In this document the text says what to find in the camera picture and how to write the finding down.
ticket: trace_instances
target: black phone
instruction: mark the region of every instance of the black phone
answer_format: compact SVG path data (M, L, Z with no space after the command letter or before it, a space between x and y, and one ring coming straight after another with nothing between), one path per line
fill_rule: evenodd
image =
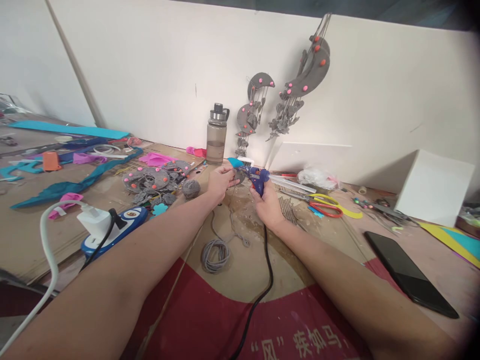
M459 318L455 309L395 240L370 231L364 235L391 277L414 303L448 318Z

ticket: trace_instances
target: bottle handle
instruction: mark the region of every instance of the bottle handle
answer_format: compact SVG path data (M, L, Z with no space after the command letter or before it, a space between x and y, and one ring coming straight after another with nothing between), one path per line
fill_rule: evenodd
M222 111L223 111L223 110L226 110L225 121L227 121L227 120L229 119L229 116L230 116L230 109L227 109L226 107L224 107L224 108L222 109Z

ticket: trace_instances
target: hand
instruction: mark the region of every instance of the hand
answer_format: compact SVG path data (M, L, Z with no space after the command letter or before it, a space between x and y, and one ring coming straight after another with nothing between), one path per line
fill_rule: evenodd
M234 177L235 171L232 166L224 165L217 167L210 173L208 178L207 193L216 197L218 202L221 202L225 197L225 191L240 182L240 179L234 180Z
M267 228L273 230L274 227L285 221L285 217L280 209L280 202L275 192L274 184L271 180L268 180L264 184L262 197L260 197L260 194L255 190L253 184L250 188L250 193L255 201L258 216Z

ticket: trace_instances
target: coiled gray cord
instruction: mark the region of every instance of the coiled gray cord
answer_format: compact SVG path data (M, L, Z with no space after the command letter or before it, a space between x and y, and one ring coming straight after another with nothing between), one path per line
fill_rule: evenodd
M230 204L232 203L232 199L234 197L234 193L235 193L235 189L231 194L230 203L228 204L228 210L230 210L231 229L233 230L233 233L230 235L228 240L225 241L224 239L222 239L222 237L219 235L219 233L215 229L215 226L214 226L215 210L212 211L210 225L213 233L216 235L217 238L207 242L207 244L205 245L205 247L201 252L201 263L203 265L203 268L207 273L210 273L210 274L215 274L216 272L223 269L223 267L229 260L230 248L227 245L227 243L229 243L230 240L232 240L235 236L241 239L243 246L245 246L246 248L250 246L250 241L235 231L234 218L233 218L234 213L232 211L232 208L230 207ZM217 261L210 260L210 252L212 251L213 248L218 248Z

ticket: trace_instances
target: forearm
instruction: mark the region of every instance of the forearm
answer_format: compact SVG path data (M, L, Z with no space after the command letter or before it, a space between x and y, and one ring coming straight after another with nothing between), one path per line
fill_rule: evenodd
M146 296L219 202L205 193L140 226L82 271L5 358L118 359Z
M408 344L411 349L418 346L420 356L428 348L426 343L451 344L451 339L410 300L343 252L289 221L273 231L303 262L372 351L401 350Z

